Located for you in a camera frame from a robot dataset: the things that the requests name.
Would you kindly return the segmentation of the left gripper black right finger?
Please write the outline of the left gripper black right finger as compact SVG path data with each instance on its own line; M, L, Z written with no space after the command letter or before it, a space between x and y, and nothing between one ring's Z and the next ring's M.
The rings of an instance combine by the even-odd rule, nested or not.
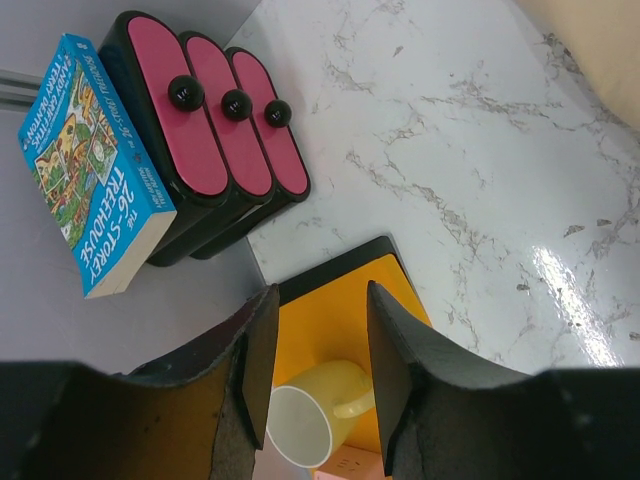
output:
M635 479L639 372L486 360L367 288L383 467L395 479Z

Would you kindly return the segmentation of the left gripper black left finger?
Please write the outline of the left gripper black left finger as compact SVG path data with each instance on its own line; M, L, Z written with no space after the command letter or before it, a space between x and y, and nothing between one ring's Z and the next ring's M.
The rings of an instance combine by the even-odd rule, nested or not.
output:
M279 291L128 374L1 366L5 479L248 479L264 445Z

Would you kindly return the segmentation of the yellow t-shirt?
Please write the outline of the yellow t-shirt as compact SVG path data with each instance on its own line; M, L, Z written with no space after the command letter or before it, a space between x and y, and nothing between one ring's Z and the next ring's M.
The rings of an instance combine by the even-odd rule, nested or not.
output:
M570 51L602 103L639 128L639 2L521 1L519 6Z

